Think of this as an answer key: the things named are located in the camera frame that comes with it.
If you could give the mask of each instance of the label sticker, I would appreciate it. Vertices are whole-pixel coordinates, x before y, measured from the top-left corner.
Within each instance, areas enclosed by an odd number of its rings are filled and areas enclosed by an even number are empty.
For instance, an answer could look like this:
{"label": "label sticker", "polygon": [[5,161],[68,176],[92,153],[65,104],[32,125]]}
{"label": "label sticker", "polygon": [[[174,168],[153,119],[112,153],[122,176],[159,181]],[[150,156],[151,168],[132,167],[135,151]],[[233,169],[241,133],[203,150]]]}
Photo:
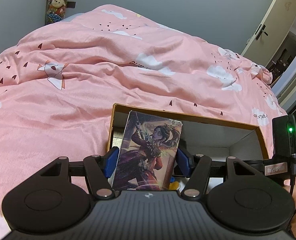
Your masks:
{"label": "label sticker", "polygon": [[265,176],[285,173],[287,171],[288,171],[288,164],[286,162],[265,166]]}

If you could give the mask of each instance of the open box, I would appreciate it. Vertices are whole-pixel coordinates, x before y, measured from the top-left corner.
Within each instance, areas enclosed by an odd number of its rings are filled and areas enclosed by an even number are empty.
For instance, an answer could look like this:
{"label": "open box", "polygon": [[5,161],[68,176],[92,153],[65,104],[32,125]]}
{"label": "open box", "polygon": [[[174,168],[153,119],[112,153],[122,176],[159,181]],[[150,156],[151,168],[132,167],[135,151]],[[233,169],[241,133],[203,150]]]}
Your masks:
{"label": "open box", "polygon": [[[180,144],[184,145],[192,155],[204,154],[211,157],[213,161],[225,161],[227,156],[235,156],[241,160],[269,158],[262,132],[258,126],[121,104],[114,104],[112,108],[107,151],[113,146],[120,148],[130,111],[181,121],[183,126]],[[212,188],[221,182],[222,178],[213,178],[209,186]]]}

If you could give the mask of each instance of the black electronic device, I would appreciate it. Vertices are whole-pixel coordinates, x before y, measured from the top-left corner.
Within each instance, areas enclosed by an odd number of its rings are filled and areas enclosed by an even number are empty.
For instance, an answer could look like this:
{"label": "black electronic device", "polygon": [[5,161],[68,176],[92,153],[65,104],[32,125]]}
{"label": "black electronic device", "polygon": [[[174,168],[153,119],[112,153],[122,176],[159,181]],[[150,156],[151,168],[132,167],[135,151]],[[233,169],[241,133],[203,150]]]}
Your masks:
{"label": "black electronic device", "polygon": [[[190,177],[181,193],[114,192],[107,178],[117,147],[82,162],[59,157],[5,196],[2,211],[12,232],[4,239],[293,239],[286,229],[294,202],[278,185],[296,176],[293,116],[273,119],[273,135],[270,160],[214,162],[179,149],[176,161]],[[84,176],[89,194],[71,176]],[[206,194],[210,177],[224,183]]]}

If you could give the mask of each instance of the pink bedding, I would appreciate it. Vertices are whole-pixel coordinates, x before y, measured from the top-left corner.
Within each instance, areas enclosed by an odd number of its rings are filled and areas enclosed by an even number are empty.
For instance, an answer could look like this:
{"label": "pink bedding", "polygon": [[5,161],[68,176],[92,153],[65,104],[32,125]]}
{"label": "pink bedding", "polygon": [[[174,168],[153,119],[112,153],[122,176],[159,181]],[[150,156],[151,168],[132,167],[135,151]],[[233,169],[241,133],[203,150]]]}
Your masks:
{"label": "pink bedding", "polygon": [[286,114],[271,74],[205,40],[104,5],[42,27],[0,54],[3,196],[58,156],[105,153],[114,103],[259,125]]}

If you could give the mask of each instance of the door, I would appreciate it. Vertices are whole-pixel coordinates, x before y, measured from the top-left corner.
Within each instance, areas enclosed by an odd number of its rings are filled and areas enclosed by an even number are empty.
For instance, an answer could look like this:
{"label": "door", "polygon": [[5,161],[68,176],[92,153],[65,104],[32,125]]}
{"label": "door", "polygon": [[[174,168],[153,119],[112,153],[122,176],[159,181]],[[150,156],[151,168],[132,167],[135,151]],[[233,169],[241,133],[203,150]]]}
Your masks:
{"label": "door", "polygon": [[273,0],[242,56],[267,66],[296,17],[296,0]]}

